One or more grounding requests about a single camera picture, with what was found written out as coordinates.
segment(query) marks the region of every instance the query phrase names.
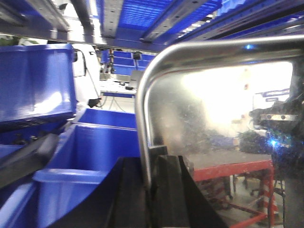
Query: glass panel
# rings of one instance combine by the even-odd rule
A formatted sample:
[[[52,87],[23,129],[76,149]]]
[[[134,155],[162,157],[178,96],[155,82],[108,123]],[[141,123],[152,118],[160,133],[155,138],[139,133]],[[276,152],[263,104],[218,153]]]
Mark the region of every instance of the glass panel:
[[[193,164],[197,186],[229,225],[267,215],[273,205],[282,227],[286,195],[289,221],[304,227],[294,219],[304,208],[294,207],[303,197],[302,101],[294,100],[302,83],[294,67],[280,61],[175,72],[147,91],[150,146],[165,145]],[[267,219],[250,227],[268,227]]]

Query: white machine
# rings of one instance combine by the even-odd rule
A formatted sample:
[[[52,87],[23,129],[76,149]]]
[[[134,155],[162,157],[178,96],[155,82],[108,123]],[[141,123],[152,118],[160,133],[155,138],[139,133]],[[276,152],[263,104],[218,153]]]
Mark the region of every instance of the white machine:
[[[73,63],[77,110],[99,103],[100,65],[93,47],[89,44],[73,44],[75,62]]]

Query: red workbench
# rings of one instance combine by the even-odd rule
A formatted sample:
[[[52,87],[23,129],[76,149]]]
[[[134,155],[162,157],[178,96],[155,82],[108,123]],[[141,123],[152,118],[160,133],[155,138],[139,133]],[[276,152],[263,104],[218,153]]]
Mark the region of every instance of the red workbench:
[[[270,155],[250,154],[239,151],[218,150],[207,154],[190,154],[186,158],[194,163],[194,181],[204,181],[245,172],[268,170],[269,192],[274,190],[274,168]],[[254,217],[239,222],[230,228],[244,228],[267,218],[267,214],[230,203],[232,207],[255,214]],[[273,198],[270,206],[270,223],[274,223]]]

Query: blue storage bin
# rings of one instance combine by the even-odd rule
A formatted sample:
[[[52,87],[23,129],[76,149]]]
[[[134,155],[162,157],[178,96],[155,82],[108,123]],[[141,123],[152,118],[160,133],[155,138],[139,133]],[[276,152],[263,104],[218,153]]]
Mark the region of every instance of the blue storage bin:
[[[144,71],[149,64],[150,64],[150,61],[147,61],[147,60],[136,60],[137,70]]]
[[[110,53],[109,50],[104,50],[101,52],[100,63],[108,64],[110,62]]]
[[[82,202],[106,177],[107,172],[73,169],[37,171],[39,182],[38,227],[44,228]]]
[[[131,75],[136,70],[135,61],[132,58],[114,57],[114,70],[117,75]]]
[[[0,47],[0,131],[71,118],[76,113],[67,44]]]
[[[77,114],[74,123],[101,124],[116,127],[136,128],[135,114],[87,108]]]
[[[20,145],[0,145],[0,158],[20,149]],[[37,187],[23,178],[0,189],[0,228],[36,227]]]
[[[153,55],[141,54],[141,56],[142,56],[141,59],[146,60],[146,61],[151,61],[152,59],[155,58],[155,56],[153,56]]]
[[[133,53],[124,51],[114,51],[114,57],[133,58]]]
[[[38,227],[49,225],[80,203],[103,180],[119,157],[139,156],[135,129],[72,125],[61,134],[46,169],[36,172],[33,177],[40,186]]]

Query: black plastic part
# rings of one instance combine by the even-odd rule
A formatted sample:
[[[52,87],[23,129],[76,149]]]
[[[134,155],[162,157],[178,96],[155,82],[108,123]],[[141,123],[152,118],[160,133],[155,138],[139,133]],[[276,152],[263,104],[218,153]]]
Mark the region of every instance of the black plastic part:
[[[149,147],[149,157],[151,167],[155,166],[155,161],[159,155],[168,155],[167,147],[164,145],[150,146]]]
[[[89,99],[87,105],[88,105],[90,108],[93,108],[93,107],[96,106],[99,102],[100,102],[100,98]]]
[[[139,158],[120,158],[81,204],[49,228],[145,228],[146,203]]]
[[[49,228],[228,228],[182,157],[157,157],[152,199],[145,193],[140,164],[139,158],[120,158],[91,195]]]
[[[119,192],[109,228],[144,228],[147,225],[146,193],[139,158],[125,158]]]
[[[125,89],[126,89],[126,90],[134,90],[134,88],[131,87],[131,86],[126,86]]]
[[[141,52],[135,52],[133,53],[133,59],[140,60],[141,59]]]
[[[201,194],[181,156],[179,156],[179,161],[190,227],[228,228],[229,226],[225,224]]]
[[[152,179],[154,226],[190,228],[179,158],[169,155],[158,156]]]
[[[52,158],[59,136],[48,134],[0,159],[0,188],[42,169]]]

